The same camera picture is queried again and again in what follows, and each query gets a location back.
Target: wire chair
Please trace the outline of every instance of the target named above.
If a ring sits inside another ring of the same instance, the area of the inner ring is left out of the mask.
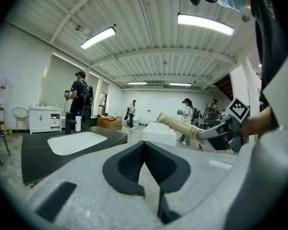
[[[25,132],[27,132],[28,129],[27,118],[29,117],[29,112],[26,109],[16,107],[12,109],[12,114],[16,119],[16,138],[17,138],[18,121],[24,121]]]

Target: black pants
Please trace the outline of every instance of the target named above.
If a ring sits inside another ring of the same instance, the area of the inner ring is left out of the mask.
[[[129,127],[133,128],[133,114],[129,113]]]

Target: woman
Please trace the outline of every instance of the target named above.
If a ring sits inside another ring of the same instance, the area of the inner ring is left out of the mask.
[[[138,133],[138,131],[136,131],[135,128],[133,127],[133,116],[135,113],[135,100],[133,100],[133,102],[130,104],[128,109],[129,109],[129,128],[132,129],[134,132]]]
[[[184,113],[181,114],[183,115],[183,121],[191,125],[192,124],[191,118],[193,117],[192,101],[190,101],[189,98],[186,98],[183,101],[183,103],[186,105],[186,110],[184,111]],[[178,141],[182,142],[183,145],[187,146],[191,145],[191,138],[185,135],[181,135]]]

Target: floor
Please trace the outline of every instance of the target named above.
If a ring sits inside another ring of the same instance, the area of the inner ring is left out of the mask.
[[[138,133],[133,132],[123,125],[120,132],[128,134],[128,142],[137,142],[143,138],[143,129],[145,126],[138,126],[136,130]],[[4,182],[5,190],[9,191],[19,200],[23,201],[26,195],[30,192],[31,187],[25,186],[22,179],[21,171],[21,144],[22,144],[23,135],[19,134],[18,138],[15,135],[7,136],[7,143],[11,156],[8,155],[6,150],[4,140],[0,137],[0,159],[3,165],[0,165],[0,179]],[[177,147],[191,150],[199,150],[199,144],[192,140],[190,146],[185,146],[181,142],[176,142]],[[203,147],[205,151],[215,152],[209,147]],[[145,188],[145,200],[150,206],[152,211],[157,212],[158,205],[158,195],[159,187],[153,177],[151,176],[148,168],[144,164],[141,169],[139,184]]]

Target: fluorescent ceiling light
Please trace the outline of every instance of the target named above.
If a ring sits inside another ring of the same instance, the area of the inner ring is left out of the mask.
[[[97,35],[91,37],[89,40],[87,40],[86,42],[81,44],[80,47],[83,49],[87,49],[90,46],[92,46],[93,44],[98,43],[107,37],[113,36],[115,33],[116,33],[116,31],[114,30],[114,28],[110,27],[110,28],[98,33]]]
[[[178,82],[170,82],[170,85],[175,85],[175,86],[191,86],[192,84],[190,83],[178,83]]]
[[[128,82],[129,85],[141,85],[141,84],[147,84],[147,82]]]
[[[186,15],[186,14],[178,14],[177,16],[178,24],[185,24],[185,25],[197,25],[201,27],[206,27],[212,30],[216,30],[221,33],[225,33],[227,35],[232,35],[235,31],[234,28],[225,25],[223,23],[213,21],[207,18]]]

